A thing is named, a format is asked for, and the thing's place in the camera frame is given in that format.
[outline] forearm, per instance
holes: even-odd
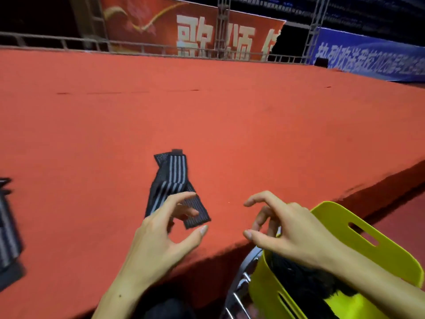
[[[390,318],[418,319],[425,313],[425,293],[347,248],[328,268]]]
[[[132,315],[145,289],[134,289],[117,277],[99,302],[92,319],[127,319]]]

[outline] left hand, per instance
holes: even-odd
[[[180,204],[195,196],[193,192],[170,195],[160,208],[144,219],[135,232],[117,279],[143,293],[201,243],[208,225],[197,228],[180,243],[173,243],[168,238],[174,217],[184,220],[199,214],[197,210]]]

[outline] red stage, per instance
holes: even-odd
[[[27,269],[0,293],[7,319],[97,305],[143,220],[156,153],[184,150],[212,218],[173,273],[195,307],[226,292],[250,249],[251,194],[366,216],[425,180],[425,90],[323,68],[0,51],[0,94],[0,176],[14,180]]]

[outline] red banner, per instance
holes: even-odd
[[[120,51],[209,56],[218,10],[179,0],[101,0],[110,40],[172,48],[114,44]],[[226,49],[240,60],[266,60],[285,21],[230,11]]]

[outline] hand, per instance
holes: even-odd
[[[252,224],[243,235],[258,247],[275,252],[300,264],[331,270],[335,257],[348,247],[333,236],[307,208],[297,203],[286,204],[269,191],[251,196],[244,206],[265,202]],[[259,230],[270,218],[267,235]],[[276,238],[279,226],[282,235]]]
[[[192,192],[170,195],[160,208],[144,219],[135,232],[130,251],[118,274],[121,282],[131,285],[141,294],[200,244],[208,225],[197,228],[178,244],[167,235],[173,225],[173,217],[184,220],[199,214],[197,210],[180,204],[195,196],[196,193]]]

